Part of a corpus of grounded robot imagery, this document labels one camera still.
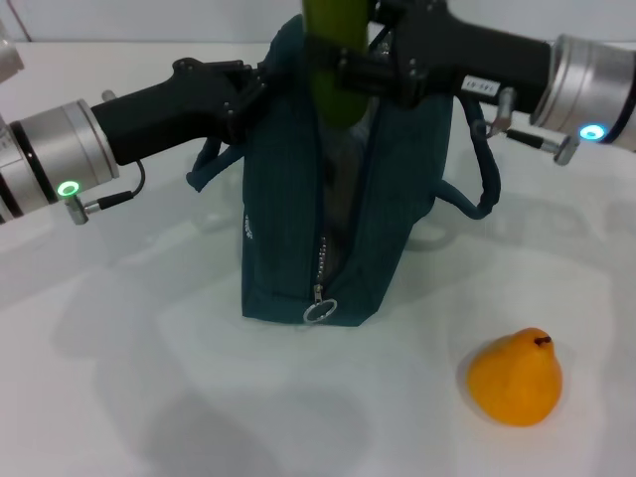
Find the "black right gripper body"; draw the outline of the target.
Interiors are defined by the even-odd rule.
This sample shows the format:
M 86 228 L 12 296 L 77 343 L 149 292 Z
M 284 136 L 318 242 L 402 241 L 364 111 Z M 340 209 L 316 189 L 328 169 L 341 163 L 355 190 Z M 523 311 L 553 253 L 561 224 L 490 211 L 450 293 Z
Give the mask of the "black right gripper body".
M 536 107 L 548 86 L 549 44 L 465 23 L 444 1 L 406 7 L 394 30 L 397 101 L 413 107 L 430 94 L 472 94 L 490 104 L 511 87 L 517 107 Z

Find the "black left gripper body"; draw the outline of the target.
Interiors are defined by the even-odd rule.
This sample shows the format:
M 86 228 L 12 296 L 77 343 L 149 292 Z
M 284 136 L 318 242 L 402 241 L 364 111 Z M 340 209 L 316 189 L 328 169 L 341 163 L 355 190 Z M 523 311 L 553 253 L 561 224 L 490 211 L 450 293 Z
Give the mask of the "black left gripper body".
M 194 139 L 233 143 L 233 104 L 244 79 L 242 61 L 203 63 L 185 58 L 172 75 L 145 89 L 107 100 L 91 111 L 115 162 L 124 166 Z

